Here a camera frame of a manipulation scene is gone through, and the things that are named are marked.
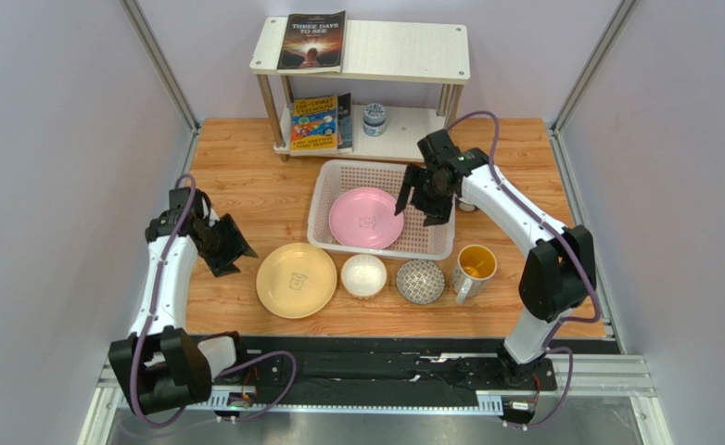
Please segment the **white plastic basket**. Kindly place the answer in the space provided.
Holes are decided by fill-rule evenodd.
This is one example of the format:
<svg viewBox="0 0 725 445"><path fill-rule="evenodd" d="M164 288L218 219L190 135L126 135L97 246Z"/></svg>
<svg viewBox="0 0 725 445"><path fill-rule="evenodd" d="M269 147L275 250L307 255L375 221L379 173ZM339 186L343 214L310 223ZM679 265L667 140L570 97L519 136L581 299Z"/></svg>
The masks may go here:
<svg viewBox="0 0 725 445"><path fill-rule="evenodd" d="M331 233L330 211L344 193L359 187L374 187L396 197L406 166L360 160L334 159L321 168L313 190L308 216L310 244L344 254L370 254L392 259L440 261L451 256L455 237L455 213L443 225L424 226L424 214L408 205L401 214L404 227L399 238L383 249L344 246Z"/></svg>

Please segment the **pink plate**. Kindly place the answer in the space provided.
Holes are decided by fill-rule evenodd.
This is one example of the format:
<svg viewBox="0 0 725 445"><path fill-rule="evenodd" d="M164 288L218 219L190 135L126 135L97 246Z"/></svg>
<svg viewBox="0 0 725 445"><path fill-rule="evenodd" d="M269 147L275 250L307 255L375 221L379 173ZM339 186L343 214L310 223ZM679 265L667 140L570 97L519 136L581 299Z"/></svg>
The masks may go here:
<svg viewBox="0 0 725 445"><path fill-rule="evenodd" d="M404 214L395 214L396 204L397 199L382 189L351 189L336 199L330 209L330 232L343 246L388 248L405 228Z"/></svg>

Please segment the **yellow plate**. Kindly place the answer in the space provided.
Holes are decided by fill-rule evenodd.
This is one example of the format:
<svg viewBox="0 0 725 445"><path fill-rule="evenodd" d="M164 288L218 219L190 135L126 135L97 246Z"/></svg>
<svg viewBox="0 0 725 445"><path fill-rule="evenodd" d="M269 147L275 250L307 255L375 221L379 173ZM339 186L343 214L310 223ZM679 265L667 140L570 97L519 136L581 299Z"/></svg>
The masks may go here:
<svg viewBox="0 0 725 445"><path fill-rule="evenodd" d="M337 268L322 249L306 243L277 248L261 263L256 290L263 307L285 319L322 310L337 291Z"/></svg>

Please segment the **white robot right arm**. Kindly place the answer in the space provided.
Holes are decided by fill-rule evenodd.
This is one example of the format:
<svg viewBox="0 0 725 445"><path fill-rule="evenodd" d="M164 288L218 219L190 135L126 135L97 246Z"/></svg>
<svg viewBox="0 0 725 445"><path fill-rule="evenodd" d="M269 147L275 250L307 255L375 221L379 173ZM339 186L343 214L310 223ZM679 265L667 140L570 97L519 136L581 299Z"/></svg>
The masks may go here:
<svg viewBox="0 0 725 445"><path fill-rule="evenodd" d="M449 222L454 201L463 198L482 210L515 243L526 263L518 285L524 309L499 355L511 368L543 358L572 312L591 300L595 320L601 317L596 294L592 233L583 225L568 227L518 191L479 148L461 150L445 130L421 139L423 166L405 170L395 206L421 211L426 226Z"/></svg>

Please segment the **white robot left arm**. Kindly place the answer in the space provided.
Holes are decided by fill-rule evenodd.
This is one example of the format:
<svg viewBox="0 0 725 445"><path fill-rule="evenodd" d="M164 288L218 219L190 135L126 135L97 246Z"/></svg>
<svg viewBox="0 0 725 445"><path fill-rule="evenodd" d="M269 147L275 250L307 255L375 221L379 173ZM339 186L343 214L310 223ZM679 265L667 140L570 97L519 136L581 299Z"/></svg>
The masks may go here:
<svg viewBox="0 0 725 445"><path fill-rule="evenodd" d="M239 273L236 261L256 257L229 214L218 215L203 191L169 192L169 207L145 230L149 259L144 297L128 336L111 343L108 360L135 414L147 416L207 401L213 381L232 367L238 334L196 340L185 331L195 264L216 277Z"/></svg>

